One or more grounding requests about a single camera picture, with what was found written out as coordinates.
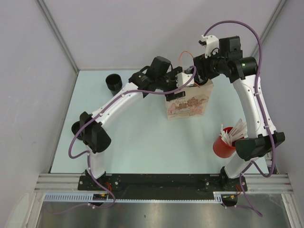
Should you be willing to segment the paper takeout bag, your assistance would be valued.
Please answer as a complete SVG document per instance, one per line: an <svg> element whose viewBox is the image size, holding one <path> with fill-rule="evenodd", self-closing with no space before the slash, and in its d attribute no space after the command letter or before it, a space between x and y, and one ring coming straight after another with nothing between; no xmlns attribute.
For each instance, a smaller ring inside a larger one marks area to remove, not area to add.
<svg viewBox="0 0 304 228"><path fill-rule="evenodd" d="M186 95L170 102L165 101L167 118L173 120L203 116L207 109L212 89L213 83L208 80L204 85L200 86L195 82L194 86L183 87L175 92L185 91Z"/></svg>

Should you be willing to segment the tall black tumbler cup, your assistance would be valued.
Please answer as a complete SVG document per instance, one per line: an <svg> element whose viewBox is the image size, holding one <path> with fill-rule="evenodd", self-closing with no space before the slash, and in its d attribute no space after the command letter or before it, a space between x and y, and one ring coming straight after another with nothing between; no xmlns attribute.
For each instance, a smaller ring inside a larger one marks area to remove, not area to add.
<svg viewBox="0 0 304 228"><path fill-rule="evenodd" d="M123 87L122 79L119 74L108 75L105 82L113 96L115 96Z"/></svg>

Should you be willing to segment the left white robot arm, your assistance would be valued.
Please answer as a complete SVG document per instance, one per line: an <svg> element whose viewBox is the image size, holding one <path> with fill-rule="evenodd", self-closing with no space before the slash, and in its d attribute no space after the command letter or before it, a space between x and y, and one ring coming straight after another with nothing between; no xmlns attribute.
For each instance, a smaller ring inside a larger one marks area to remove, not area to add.
<svg viewBox="0 0 304 228"><path fill-rule="evenodd" d="M157 56L149 66L132 74L125 86L104 106L88 114L80 115L80 129L83 143L89 150L88 184L95 190L105 184L104 151L112 140L107 133L109 125L128 107L144 99L148 94L166 95L192 84L192 73L184 73L182 67L172 68L171 62Z"/></svg>

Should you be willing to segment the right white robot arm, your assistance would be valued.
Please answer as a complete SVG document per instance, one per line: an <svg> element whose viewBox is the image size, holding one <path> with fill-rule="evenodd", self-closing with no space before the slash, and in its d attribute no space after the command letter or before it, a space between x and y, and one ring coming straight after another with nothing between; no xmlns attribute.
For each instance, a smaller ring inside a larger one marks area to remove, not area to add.
<svg viewBox="0 0 304 228"><path fill-rule="evenodd" d="M219 175L220 187L231 190L236 182L242 182L239 176L252 162L285 141L285 134L278 132L271 121L257 77L257 61L254 57L243 57L240 38L203 35L199 43L206 50L193 59L196 76L206 83L225 75L237 92L247 123L247 138L236 141L236 155L222 167Z"/></svg>

